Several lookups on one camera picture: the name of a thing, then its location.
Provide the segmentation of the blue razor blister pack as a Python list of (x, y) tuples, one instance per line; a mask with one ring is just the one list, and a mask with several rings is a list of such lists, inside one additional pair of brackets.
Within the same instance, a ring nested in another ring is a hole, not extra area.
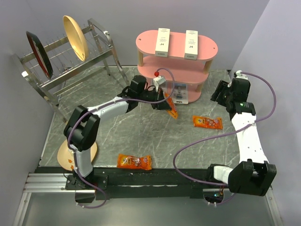
[(187, 105), (188, 102), (188, 87), (185, 83), (175, 83), (172, 100), (175, 104)]
[(160, 85), (160, 88), (163, 90), (164, 95), (165, 95), (165, 94), (168, 94), (168, 82), (167, 82), (167, 81), (165, 81), (164, 83), (162, 83), (162, 84)]

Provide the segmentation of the pink three-tier shelf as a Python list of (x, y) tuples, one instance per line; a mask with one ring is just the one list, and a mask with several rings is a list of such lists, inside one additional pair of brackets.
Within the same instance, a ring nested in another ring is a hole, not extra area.
[(217, 44), (211, 38), (199, 35), (197, 59), (185, 59), (185, 34), (170, 32), (168, 56), (159, 57), (155, 55), (157, 34), (157, 30), (148, 30), (136, 38), (139, 73), (151, 84), (155, 71), (167, 68), (173, 73), (176, 83), (186, 85), (188, 102), (197, 101), (208, 78), (211, 63), (218, 53)]

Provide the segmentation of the white razor box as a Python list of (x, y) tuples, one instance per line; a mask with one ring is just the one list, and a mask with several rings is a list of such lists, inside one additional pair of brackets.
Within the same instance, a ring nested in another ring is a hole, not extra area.
[(169, 50), (170, 29), (159, 28), (155, 46), (155, 56), (167, 57)]
[(184, 59), (196, 60), (198, 57), (198, 31), (187, 30), (185, 34)]

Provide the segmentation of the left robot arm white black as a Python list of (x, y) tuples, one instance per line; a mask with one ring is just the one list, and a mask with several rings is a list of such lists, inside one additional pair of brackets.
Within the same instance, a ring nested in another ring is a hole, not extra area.
[(130, 85), (111, 101), (90, 108), (79, 105), (74, 109), (63, 134), (73, 153), (74, 171), (78, 174), (76, 182), (81, 188), (88, 189), (94, 182), (90, 149), (96, 141), (101, 122), (132, 111), (139, 102), (151, 104), (155, 110), (172, 109), (160, 88), (166, 79), (159, 76), (158, 72), (156, 75), (152, 89), (146, 87), (147, 80), (144, 76), (136, 75)]

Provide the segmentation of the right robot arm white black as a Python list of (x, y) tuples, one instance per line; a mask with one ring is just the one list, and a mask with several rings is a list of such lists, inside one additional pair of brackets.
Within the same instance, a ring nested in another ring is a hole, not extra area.
[(237, 132), (239, 163), (235, 168), (211, 164), (206, 182), (210, 187), (225, 183), (232, 193), (264, 196), (276, 176), (261, 146), (253, 103), (248, 102), (251, 83), (245, 74), (231, 82), (220, 81), (211, 100), (226, 108)]

